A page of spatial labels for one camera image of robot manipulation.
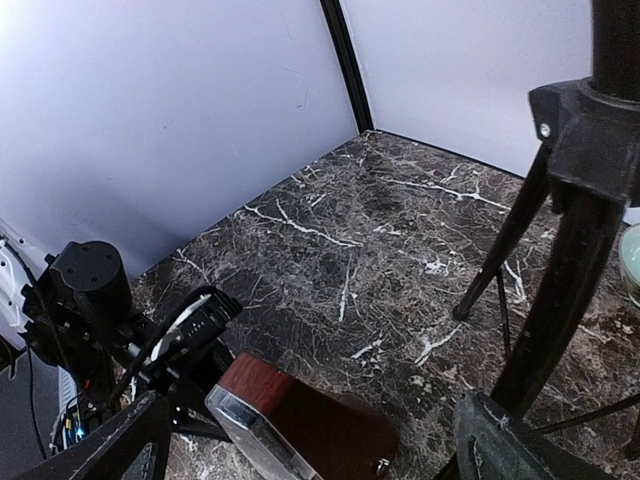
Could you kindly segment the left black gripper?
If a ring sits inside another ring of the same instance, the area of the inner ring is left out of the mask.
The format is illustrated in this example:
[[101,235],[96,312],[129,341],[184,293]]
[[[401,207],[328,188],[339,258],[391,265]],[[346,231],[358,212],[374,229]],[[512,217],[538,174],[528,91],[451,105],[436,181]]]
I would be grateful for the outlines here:
[[205,399],[234,357],[223,344],[189,349],[181,344],[156,346],[139,379],[145,390],[166,398],[173,432],[228,443],[230,438],[205,405]]

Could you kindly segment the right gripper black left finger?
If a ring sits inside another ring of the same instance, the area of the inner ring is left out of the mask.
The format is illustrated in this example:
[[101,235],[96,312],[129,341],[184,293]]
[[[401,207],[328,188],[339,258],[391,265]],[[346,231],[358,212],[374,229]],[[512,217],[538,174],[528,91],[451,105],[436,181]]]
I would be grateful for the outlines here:
[[20,479],[163,479],[170,447],[168,401],[147,392],[78,444]]

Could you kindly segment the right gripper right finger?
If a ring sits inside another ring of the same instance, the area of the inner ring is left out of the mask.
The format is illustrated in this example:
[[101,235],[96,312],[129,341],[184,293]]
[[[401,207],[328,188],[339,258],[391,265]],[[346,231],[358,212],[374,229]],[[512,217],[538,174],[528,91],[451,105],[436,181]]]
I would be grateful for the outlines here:
[[482,392],[471,391],[458,402],[454,425],[459,479],[613,477],[556,447]]

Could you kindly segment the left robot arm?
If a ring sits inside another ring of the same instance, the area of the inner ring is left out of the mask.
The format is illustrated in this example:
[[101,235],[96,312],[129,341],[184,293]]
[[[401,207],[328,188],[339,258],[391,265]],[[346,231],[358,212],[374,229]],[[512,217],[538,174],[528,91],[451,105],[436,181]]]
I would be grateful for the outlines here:
[[119,251],[70,242],[34,273],[26,242],[1,234],[1,313],[28,353],[57,367],[75,391],[55,420],[49,449],[84,440],[122,408],[124,394],[167,400],[178,434],[226,442],[205,398],[233,361],[220,337],[242,310],[213,285],[197,287],[157,323],[133,302]]

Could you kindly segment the brown wooden metronome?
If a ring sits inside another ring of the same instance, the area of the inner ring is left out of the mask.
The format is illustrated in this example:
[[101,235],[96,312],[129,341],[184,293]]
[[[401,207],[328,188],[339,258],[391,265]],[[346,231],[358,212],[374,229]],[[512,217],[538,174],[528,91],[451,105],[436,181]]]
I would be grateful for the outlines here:
[[383,479],[399,447],[381,413],[248,353],[234,360],[205,405],[264,479]]

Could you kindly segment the black music stand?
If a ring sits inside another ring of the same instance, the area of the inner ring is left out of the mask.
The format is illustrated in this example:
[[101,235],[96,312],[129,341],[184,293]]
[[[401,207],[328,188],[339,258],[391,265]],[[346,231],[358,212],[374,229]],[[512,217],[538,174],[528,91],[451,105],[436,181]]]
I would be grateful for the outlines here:
[[639,5],[595,1],[587,78],[533,89],[540,148],[481,269],[454,308],[465,320],[545,201],[560,224],[523,330],[491,396],[523,416],[587,310],[627,209],[639,203]]

